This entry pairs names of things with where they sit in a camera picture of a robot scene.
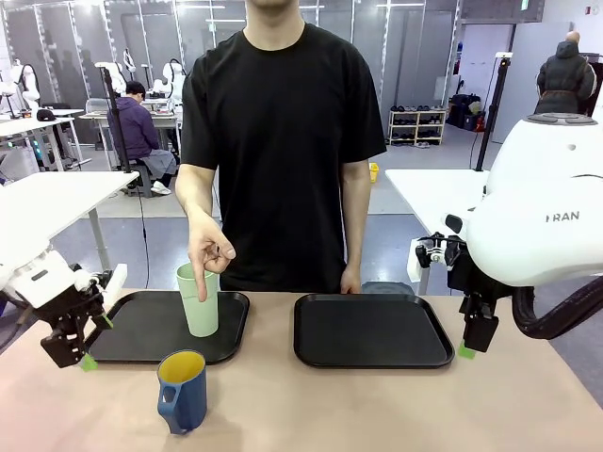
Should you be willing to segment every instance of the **black puffer jacket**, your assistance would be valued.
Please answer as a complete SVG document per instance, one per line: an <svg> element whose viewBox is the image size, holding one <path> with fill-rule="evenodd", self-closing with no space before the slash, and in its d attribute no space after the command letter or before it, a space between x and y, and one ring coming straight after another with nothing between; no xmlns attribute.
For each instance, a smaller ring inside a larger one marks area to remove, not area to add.
<svg viewBox="0 0 603 452"><path fill-rule="evenodd" d="M565 40L538 74L540 100L536 113L579 113L578 102L595 93L596 75L579 54L578 44Z"/></svg>

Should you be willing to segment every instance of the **blue mug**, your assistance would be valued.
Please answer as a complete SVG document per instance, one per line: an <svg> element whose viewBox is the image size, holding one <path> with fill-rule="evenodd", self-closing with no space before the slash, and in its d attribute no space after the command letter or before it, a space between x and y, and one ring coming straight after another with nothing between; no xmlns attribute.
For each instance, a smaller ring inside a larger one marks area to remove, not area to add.
<svg viewBox="0 0 603 452"><path fill-rule="evenodd" d="M204 356L193 350L176 351L164 358L157 376L157 410L170 426L170 433L184 435L200 426L207 413Z"/></svg>

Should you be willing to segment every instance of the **black t-shirt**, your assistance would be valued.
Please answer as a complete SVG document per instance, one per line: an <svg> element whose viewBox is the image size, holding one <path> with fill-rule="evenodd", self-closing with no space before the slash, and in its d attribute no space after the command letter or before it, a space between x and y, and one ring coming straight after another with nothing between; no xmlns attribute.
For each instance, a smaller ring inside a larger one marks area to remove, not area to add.
<svg viewBox="0 0 603 452"><path fill-rule="evenodd" d="M274 52L239 32L197 59L183 101L182 163L220 167L226 285L339 292L341 166L385 151L359 52L310 24Z"/></svg>

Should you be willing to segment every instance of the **hand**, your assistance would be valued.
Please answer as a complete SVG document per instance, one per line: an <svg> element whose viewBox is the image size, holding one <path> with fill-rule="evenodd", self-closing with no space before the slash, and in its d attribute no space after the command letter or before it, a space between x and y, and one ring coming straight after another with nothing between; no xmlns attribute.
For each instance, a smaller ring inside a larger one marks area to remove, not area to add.
<svg viewBox="0 0 603 452"><path fill-rule="evenodd" d="M199 301L207 299L205 271L221 273L235 259L233 245L218 223L203 211L188 212L188 258L199 290Z"/></svg>
<svg viewBox="0 0 603 452"><path fill-rule="evenodd" d="M341 275L341 293L342 294L361 294L362 285L360 284L360 267L347 266Z"/></svg>

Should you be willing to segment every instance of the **person in purple jacket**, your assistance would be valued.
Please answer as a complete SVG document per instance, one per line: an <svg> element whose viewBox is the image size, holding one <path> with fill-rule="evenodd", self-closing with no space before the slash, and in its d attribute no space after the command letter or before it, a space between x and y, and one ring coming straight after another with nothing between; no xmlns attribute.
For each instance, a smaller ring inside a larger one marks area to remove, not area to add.
<svg viewBox="0 0 603 452"><path fill-rule="evenodd" d="M159 149L159 140L151 113L141 105L144 94L144 86L140 82L131 81L125 86L125 97L117 99L125 151L130 160L142 160L149 169L155 179L151 190L158 195L169 195L171 191L168 187L176 173L176 159L170 151ZM107 113L107 119L113 142L119 147L119 141L116 139L117 130L110 111Z"/></svg>

